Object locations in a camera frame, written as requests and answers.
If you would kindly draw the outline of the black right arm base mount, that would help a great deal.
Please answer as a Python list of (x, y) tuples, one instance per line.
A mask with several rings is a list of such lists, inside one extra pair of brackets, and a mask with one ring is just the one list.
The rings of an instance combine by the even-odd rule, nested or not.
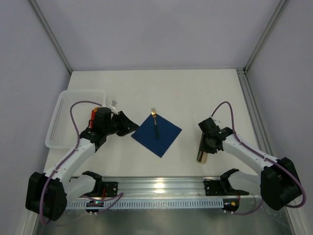
[(205, 179), (204, 189), (206, 196), (247, 196), (249, 192), (233, 189), (229, 182), (223, 180)]

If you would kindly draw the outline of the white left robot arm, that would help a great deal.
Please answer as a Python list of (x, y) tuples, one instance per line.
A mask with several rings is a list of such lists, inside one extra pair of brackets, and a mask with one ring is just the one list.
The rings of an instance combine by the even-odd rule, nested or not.
[(58, 220), (68, 203), (85, 195), (98, 195), (102, 176), (85, 171), (78, 178), (73, 174), (94, 155), (110, 135), (123, 137), (139, 128), (122, 111), (107, 107), (92, 111), (88, 127), (78, 134), (78, 141), (57, 164), (44, 173), (34, 172), (28, 181), (25, 207), (50, 221)]

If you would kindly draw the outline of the gold fork green handle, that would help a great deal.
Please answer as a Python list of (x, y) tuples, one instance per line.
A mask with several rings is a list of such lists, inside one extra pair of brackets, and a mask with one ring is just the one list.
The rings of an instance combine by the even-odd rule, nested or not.
[(151, 109), (151, 115), (154, 119), (154, 126), (155, 126), (155, 135), (156, 135), (156, 139), (159, 139), (159, 130), (158, 130), (158, 125), (157, 125), (157, 112), (156, 112), (156, 108), (152, 108)]

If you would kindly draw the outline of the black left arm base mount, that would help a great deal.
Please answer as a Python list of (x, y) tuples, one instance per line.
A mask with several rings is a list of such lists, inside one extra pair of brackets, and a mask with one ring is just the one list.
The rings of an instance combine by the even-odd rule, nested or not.
[(115, 197), (118, 192), (118, 182), (106, 181), (98, 182), (92, 191), (93, 197), (109, 198)]

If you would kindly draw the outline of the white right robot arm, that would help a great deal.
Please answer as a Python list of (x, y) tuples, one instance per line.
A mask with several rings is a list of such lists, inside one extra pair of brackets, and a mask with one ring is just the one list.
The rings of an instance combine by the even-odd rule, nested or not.
[(199, 123), (202, 131), (199, 151), (205, 154), (226, 152), (249, 166), (254, 174), (246, 174), (239, 169), (231, 169), (220, 176), (221, 189), (261, 196), (273, 210), (292, 207), (291, 202), (302, 197), (297, 208), (306, 203), (306, 193), (302, 187), (293, 162), (288, 158), (278, 159), (250, 146), (240, 138), (235, 130), (220, 128), (217, 121), (207, 118)]

